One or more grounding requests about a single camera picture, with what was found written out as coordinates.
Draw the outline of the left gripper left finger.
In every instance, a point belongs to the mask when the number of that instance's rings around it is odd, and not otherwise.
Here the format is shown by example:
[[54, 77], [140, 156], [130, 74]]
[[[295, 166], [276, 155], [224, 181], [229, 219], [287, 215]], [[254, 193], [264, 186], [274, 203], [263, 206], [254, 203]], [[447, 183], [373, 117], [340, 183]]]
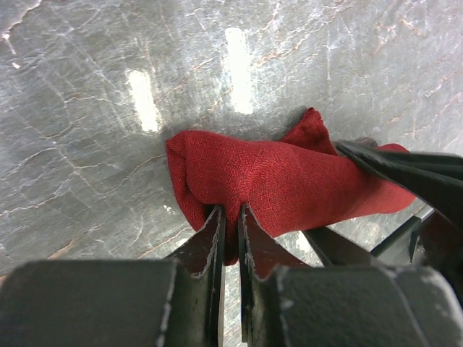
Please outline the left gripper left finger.
[[225, 213], [161, 260], [43, 260], [1, 285], [3, 346], [221, 346]]

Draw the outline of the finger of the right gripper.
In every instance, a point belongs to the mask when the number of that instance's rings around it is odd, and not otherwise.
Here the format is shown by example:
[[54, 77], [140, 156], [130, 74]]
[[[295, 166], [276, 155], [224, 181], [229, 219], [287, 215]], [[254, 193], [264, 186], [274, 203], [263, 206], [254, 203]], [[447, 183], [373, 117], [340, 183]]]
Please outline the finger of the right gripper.
[[462, 223], [462, 157], [385, 151], [347, 141], [336, 149], [363, 169], [413, 193], [449, 222]]
[[367, 250], [332, 229], [310, 229], [302, 233], [325, 267], [383, 266], [383, 263]]

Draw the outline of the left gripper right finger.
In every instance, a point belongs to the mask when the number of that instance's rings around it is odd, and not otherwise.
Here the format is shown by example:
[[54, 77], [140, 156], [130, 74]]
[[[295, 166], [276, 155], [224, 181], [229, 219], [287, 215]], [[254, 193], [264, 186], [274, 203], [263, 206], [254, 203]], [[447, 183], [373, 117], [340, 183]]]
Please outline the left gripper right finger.
[[249, 346], [460, 346], [460, 278], [428, 266], [311, 267], [238, 217]]

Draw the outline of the red cloth napkin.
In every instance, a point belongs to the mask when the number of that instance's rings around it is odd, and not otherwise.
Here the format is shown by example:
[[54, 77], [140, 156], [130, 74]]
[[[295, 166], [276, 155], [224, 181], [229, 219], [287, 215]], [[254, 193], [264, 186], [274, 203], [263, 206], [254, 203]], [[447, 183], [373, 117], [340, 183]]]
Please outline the red cloth napkin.
[[415, 196], [336, 152], [321, 114], [305, 111], [279, 141], [248, 141], [200, 130], [166, 142], [178, 206], [199, 230], [209, 210], [226, 213], [224, 261], [238, 260], [237, 223], [249, 205], [272, 237], [409, 207]]

